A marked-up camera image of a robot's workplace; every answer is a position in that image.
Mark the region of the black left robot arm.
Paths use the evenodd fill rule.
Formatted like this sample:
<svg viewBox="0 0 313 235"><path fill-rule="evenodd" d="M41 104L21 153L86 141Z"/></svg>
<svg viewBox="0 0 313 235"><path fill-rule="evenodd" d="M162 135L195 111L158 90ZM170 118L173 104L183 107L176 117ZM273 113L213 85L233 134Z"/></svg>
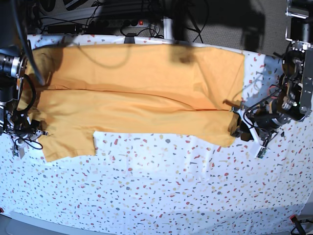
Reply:
<svg viewBox="0 0 313 235"><path fill-rule="evenodd" d="M232 108L239 115L231 135L255 141L265 149L278 129L291 120L303 121L312 110L313 95L313 2L289 0L286 16L289 42L282 56L283 74L276 90L247 107Z"/></svg>

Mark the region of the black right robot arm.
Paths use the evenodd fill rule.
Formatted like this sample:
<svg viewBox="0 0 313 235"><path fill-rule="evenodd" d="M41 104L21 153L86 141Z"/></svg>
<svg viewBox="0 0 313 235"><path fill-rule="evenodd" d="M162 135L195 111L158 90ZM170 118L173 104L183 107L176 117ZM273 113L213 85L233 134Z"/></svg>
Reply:
<svg viewBox="0 0 313 235"><path fill-rule="evenodd" d="M31 65L40 84L44 79L35 63L31 42L27 39L26 0L0 2L0 133L10 136L13 154L22 157L24 148L41 150L36 140L47 133L28 112L36 100L36 89L25 73Z"/></svg>

